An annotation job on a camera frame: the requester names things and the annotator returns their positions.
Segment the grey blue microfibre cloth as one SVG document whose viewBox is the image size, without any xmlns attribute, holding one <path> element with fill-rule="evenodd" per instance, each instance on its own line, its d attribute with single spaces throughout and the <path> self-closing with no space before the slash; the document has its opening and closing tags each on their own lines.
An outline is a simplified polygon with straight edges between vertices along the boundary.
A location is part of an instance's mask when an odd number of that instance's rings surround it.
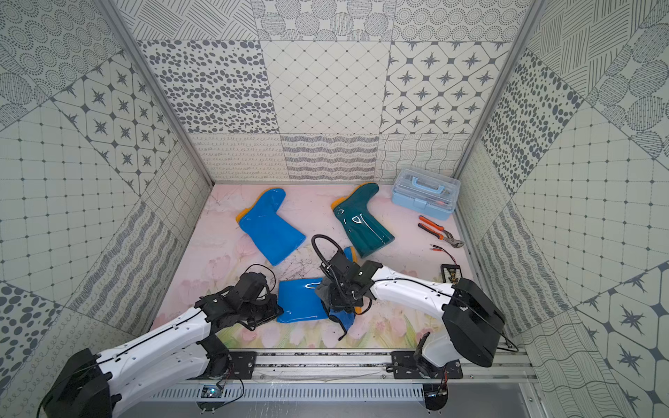
<svg viewBox="0 0 669 418">
<path fill-rule="evenodd" d="M 338 338 L 341 341 L 355 321 L 355 305 L 348 283 L 325 277 L 316 287 L 315 294 L 320 299 L 328 319 L 341 327 L 343 335 Z"/>
</svg>

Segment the blue rubber boot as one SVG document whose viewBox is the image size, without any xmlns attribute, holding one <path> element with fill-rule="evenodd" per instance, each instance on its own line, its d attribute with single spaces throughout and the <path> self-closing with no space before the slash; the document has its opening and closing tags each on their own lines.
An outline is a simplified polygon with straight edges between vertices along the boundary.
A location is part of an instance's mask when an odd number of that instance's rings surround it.
<svg viewBox="0 0 669 418">
<path fill-rule="evenodd" d="M 252 207 L 236 216 L 236 222 L 272 266 L 278 266 L 300 247 L 306 236 L 278 214 L 286 198 L 282 188 L 262 193 Z"/>
<path fill-rule="evenodd" d="M 343 251 L 349 260 L 355 261 L 351 247 L 346 247 Z M 328 319 L 320 299 L 315 294 L 322 279 L 323 277 L 282 281 L 278 290 L 278 303 L 284 313 L 277 318 L 277 322 L 290 324 Z"/>
</svg>

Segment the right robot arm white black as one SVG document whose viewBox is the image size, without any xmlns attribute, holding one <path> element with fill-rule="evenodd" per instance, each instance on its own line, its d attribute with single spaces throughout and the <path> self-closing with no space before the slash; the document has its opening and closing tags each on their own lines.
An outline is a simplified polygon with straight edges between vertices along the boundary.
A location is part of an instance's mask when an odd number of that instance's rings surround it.
<svg viewBox="0 0 669 418">
<path fill-rule="evenodd" d="M 421 280 L 376 261 L 358 265 L 324 234 L 314 235 L 311 244 L 324 274 L 315 293 L 329 320 L 339 324 L 343 334 L 348 334 L 355 318 L 365 315 L 374 301 L 393 302 L 444 324 L 444 331 L 428 334 L 419 344 L 419 360 L 432 367 L 461 359 L 479 367 L 492 366 L 503 338 L 505 316 L 477 283 Z"/>
</svg>

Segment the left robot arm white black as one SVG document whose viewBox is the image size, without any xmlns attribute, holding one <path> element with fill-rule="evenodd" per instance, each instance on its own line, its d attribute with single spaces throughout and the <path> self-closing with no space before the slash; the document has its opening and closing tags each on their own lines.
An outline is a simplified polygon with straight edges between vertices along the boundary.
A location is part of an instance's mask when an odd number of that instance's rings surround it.
<svg viewBox="0 0 669 418">
<path fill-rule="evenodd" d="M 282 315 L 278 297 L 262 273 L 200 297 L 176 319 L 94 354 L 73 355 L 38 406 L 44 417 L 118 417 L 165 388 L 193 378 L 233 375 L 221 330 L 242 325 L 254 331 Z"/>
</svg>

